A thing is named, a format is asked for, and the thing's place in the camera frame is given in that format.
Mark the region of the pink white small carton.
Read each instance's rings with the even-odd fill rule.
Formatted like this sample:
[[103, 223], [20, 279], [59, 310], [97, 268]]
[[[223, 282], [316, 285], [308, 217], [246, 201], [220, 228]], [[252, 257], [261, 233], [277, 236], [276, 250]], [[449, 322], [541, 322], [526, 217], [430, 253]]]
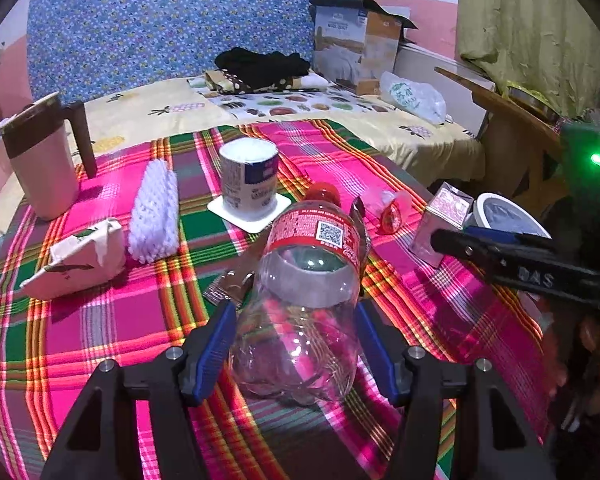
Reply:
[[437, 269], [443, 255], [431, 246], [431, 235], [437, 229], [461, 230], [471, 212], [474, 199], [448, 182], [443, 182], [425, 208], [412, 241], [411, 253]]

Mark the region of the red lid plastic jelly cup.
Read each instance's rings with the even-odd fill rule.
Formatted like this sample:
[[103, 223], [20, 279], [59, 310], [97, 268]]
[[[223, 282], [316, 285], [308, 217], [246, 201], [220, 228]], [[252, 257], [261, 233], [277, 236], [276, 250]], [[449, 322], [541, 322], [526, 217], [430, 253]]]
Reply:
[[384, 234], [396, 234], [406, 221], [412, 208], [411, 194], [406, 191], [384, 191], [380, 194], [381, 211], [379, 229]]

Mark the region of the brown snack wrapper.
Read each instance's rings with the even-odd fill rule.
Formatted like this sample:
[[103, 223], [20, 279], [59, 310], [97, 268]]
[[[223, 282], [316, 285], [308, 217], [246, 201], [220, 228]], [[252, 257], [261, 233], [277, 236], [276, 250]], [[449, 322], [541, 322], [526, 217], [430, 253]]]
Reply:
[[263, 255], [268, 233], [262, 233], [221, 275], [202, 293], [214, 306], [230, 301], [240, 309], [247, 298]]

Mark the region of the clear plastic bottle red label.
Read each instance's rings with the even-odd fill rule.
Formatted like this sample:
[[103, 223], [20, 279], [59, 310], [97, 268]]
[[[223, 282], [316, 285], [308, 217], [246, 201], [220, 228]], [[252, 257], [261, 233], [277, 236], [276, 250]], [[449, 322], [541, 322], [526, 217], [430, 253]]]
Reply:
[[268, 234], [228, 362], [247, 396], [340, 401], [358, 362], [354, 310], [370, 251], [365, 209], [312, 184]]

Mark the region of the white paper cup blue label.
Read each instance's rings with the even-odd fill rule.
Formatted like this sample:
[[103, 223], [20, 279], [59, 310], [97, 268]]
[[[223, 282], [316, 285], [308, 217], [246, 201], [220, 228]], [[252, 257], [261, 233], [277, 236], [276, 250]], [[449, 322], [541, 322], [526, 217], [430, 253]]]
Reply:
[[219, 155], [224, 207], [241, 219], [263, 218], [274, 208], [277, 146], [268, 140], [244, 136], [223, 144]]

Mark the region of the white round trash bin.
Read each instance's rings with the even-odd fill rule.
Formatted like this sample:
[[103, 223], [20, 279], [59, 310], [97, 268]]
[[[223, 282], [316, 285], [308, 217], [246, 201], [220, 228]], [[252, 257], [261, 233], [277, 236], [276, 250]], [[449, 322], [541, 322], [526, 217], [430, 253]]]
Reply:
[[495, 193], [482, 193], [477, 197], [465, 226], [550, 238], [550, 233], [528, 211]]

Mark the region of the wooden round table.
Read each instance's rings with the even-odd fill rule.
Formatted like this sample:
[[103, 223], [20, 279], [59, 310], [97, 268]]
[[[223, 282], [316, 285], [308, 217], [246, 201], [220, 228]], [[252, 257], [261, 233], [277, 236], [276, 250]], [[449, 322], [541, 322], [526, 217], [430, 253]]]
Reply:
[[556, 131], [494, 91], [442, 67], [436, 72], [469, 90], [472, 102], [488, 113], [480, 138], [486, 158], [482, 192], [501, 194], [537, 217], [567, 195], [563, 176], [543, 177], [545, 157], [562, 159]]

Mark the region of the pink plaid tablecloth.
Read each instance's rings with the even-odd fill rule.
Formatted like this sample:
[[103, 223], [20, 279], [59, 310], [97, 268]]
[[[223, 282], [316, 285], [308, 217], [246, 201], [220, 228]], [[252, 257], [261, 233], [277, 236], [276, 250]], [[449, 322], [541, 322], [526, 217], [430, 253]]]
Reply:
[[[98, 175], [87, 180], [79, 166], [78, 176], [81, 194], [65, 214], [96, 196]], [[55, 301], [15, 299], [16, 289], [38, 270], [0, 273], [0, 466], [6, 474], [40, 476], [62, 422], [100, 361], [150, 361], [207, 322], [214, 307], [202, 293], [225, 268], [168, 269], [160, 260]], [[544, 437], [542, 333], [514, 292], [483, 284], [478, 271], [453, 259], [437, 269], [417, 260], [406, 273], [368, 260], [362, 285], [410, 344], [438, 359], [490, 359]], [[312, 408], [247, 399], [224, 367], [192, 417], [212, 479], [380, 479], [400, 420], [361, 360], [341, 403]]]

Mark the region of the metal bowl on table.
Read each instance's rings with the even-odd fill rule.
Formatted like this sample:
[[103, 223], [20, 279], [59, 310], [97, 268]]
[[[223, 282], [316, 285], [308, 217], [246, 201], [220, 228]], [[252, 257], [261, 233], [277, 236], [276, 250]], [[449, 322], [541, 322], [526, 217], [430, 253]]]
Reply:
[[556, 110], [553, 110], [549, 105], [545, 104], [528, 90], [509, 84], [507, 86], [506, 96], [509, 101], [512, 101], [546, 124], [555, 125], [560, 118]]

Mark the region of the white green plastic bag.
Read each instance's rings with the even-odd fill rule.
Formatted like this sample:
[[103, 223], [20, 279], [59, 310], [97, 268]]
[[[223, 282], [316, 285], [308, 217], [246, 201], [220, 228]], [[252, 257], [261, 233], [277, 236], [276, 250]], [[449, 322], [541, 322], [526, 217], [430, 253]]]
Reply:
[[426, 120], [433, 125], [443, 125], [446, 119], [446, 103], [442, 94], [431, 84], [411, 81], [385, 72], [380, 76], [381, 99]]

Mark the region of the white foam fruit net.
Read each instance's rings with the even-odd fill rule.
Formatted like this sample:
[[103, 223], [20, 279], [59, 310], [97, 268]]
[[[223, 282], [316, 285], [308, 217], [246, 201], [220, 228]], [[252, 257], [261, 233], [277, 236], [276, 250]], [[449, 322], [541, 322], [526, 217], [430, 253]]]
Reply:
[[175, 255], [178, 237], [178, 177], [164, 159], [148, 162], [129, 224], [128, 252], [141, 263]]

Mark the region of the fruit pattern white blanket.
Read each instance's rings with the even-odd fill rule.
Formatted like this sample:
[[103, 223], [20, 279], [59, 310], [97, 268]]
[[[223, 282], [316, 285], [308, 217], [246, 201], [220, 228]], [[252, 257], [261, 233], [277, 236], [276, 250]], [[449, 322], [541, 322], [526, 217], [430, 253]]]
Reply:
[[269, 118], [316, 112], [389, 113], [396, 108], [366, 96], [356, 96], [338, 86], [326, 89], [221, 94], [212, 90], [205, 76], [187, 78], [189, 88], [236, 119]]

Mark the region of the olive green curtain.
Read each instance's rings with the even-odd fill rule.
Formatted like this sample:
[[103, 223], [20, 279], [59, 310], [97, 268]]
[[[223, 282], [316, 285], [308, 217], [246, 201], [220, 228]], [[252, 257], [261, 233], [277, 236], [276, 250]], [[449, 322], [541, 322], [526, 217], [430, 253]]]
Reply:
[[458, 0], [456, 54], [502, 91], [541, 93], [562, 116], [600, 93], [600, 31], [577, 0]]

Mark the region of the cardboard box with print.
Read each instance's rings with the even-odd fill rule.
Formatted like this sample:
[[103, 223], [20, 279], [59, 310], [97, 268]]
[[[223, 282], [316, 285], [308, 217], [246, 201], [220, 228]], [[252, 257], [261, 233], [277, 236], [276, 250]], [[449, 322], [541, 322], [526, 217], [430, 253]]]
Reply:
[[326, 79], [365, 96], [396, 64], [405, 32], [417, 25], [375, 0], [310, 0], [314, 21], [312, 67]]

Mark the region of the black clothing pile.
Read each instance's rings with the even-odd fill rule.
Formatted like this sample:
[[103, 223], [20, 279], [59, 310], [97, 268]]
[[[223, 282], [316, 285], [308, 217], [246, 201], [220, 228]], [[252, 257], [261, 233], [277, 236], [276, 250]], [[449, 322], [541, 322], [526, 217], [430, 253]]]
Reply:
[[253, 90], [292, 84], [296, 78], [306, 76], [311, 68], [310, 62], [298, 52], [262, 54], [240, 47], [221, 52], [214, 62], [217, 68], [236, 76]]

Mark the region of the yellow pineapple bed sheet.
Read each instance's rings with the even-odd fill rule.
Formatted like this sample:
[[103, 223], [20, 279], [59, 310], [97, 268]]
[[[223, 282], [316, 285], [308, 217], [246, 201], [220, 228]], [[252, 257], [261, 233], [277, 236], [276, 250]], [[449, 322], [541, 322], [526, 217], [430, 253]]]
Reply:
[[[16, 181], [0, 195], [0, 273], [38, 270], [56, 240], [107, 217], [128, 223], [148, 160], [163, 157], [180, 184], [178, 252], [168, 269], [211, 272], [227, 266], [251, 243], [209, 204], [220, 192], [222, 144], [240, 136], [266, 139], [279, 150], [278, 189], [298, 200], [313, 182], [330, 182], [350, 205], [360, 198], [372, 243], [370, 262], [406, 273], [416, 266], [410, 252], [427, 203], [426, 186], [439, 179], [468, 180], [483, 170], [480, 144], [458, 125], [429, 127], [415, 116], [389, 113], [316, 112], [236, 119], [187, 82], [169, 80], [88, 103], [91, 133], [111, 142], [99, 159], [96, 196], [52, 222], [38, 221]], [[379, 229], [380, 194], [406, 191], [412, 208], [396, 234]]]

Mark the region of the pink jug brown lid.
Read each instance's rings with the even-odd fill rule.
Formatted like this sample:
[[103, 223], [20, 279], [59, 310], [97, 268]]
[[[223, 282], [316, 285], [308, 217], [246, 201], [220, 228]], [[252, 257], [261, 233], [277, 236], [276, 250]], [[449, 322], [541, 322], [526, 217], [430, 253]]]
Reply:
[[64, 104], [58, 92], [50, 93], [7, 119], [2, 133], [12, 171], [38, 218], [50, 221], [59, 217], [78, 197], [69, 134], [76, 141], [87, 177], [97, 174], [81, 101]]

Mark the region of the blue floral mattress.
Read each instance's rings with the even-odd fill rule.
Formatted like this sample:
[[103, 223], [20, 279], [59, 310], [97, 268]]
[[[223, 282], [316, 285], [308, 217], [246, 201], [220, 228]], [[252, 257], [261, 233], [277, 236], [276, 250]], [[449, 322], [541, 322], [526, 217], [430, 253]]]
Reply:
[[91, 101], [196, 76], [234, 47], [309, 60], [309, 7], [310, 0], [31, 0], [31, 92]]

